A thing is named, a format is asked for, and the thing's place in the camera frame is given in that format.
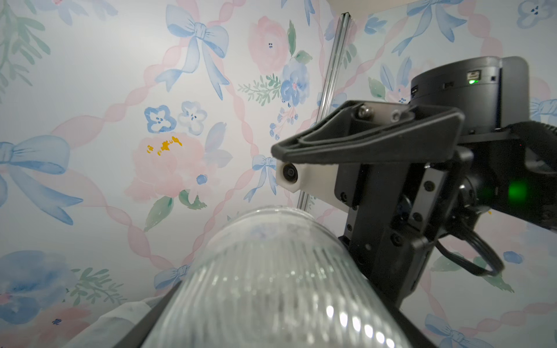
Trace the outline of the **green lid jar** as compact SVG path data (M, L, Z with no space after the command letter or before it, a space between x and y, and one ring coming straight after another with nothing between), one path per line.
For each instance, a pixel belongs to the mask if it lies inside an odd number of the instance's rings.
M146 347L409 347L336 236L294 208L229 221L191 264Z

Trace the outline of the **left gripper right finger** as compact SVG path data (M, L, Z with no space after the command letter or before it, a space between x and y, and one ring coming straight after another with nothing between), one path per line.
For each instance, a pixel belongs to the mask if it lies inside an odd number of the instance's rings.
M414 348L435 348L435 345L407 319L397 307L387 304L387 310Z

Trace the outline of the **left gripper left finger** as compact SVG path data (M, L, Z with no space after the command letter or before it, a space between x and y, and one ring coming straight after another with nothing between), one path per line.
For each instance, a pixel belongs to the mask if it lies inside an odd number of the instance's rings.
M141 348L146 347L146 340L154 329L157 322L161 319L165 310L170 306L172 298L178 291L181 283L178 282L143 319L139 321L132 330L118 342L114 348Z

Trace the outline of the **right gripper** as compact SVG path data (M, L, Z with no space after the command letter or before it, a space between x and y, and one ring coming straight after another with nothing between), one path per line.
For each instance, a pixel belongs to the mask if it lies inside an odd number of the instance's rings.
M282 162L362 163L340 167L339 183L355 180L346 247L376 292L396 307L415 290L471 168L472 151L455 149L464 120L453 107L347 101L271 147Z

